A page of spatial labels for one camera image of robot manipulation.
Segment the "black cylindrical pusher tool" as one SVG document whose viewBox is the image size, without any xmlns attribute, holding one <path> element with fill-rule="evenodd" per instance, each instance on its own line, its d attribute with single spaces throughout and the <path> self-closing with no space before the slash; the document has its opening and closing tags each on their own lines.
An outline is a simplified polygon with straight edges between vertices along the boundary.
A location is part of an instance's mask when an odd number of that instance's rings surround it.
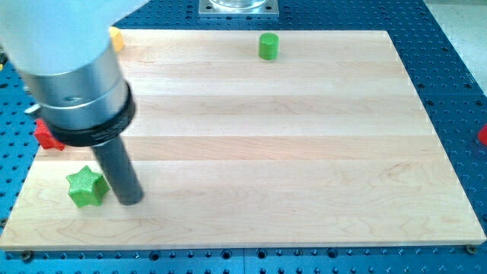
<svg viewBox="0 0 487 274">
<path fill-rule="evenodd" d="M 46 122 L 46 125 L 60 142 L 75 147 L 91 148 L 118 202 L 130 206 L 141 202 L 144 192 L 120 137 L 135 116 L 132 89 L 127 83 L 124 87 L 127 95 L 123 106 L 104 123 L 96 125 L 90 120 L 88 125 L 81 129 L 58 127 L 51 122 Z"/>
</svg>

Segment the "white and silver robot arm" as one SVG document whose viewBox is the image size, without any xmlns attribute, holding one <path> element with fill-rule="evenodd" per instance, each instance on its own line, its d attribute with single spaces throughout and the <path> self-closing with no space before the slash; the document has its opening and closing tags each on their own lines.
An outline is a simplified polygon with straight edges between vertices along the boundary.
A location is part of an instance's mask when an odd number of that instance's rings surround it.
<svg viewBox="0 0 487 274">
<path fill-rule="evenodd" d="M 144 195 L 120 138 L 135 115 L 109 29 L 146 0 L 4 0 L 1 46 L 60 142 L 92 148 L 119 203 Z"/>
</svg>

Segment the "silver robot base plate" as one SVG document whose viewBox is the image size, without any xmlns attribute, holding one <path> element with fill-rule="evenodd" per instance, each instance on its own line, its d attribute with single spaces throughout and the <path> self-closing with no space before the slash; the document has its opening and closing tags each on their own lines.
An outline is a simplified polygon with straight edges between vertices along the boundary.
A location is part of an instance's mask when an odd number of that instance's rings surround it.
<svg viewBox="0 0 487 274">
<path fill-rule="evenodd" d="M 278 0 L 199 0 L 199 15 L 203 17 L 278 14 Z"/>
</svg>

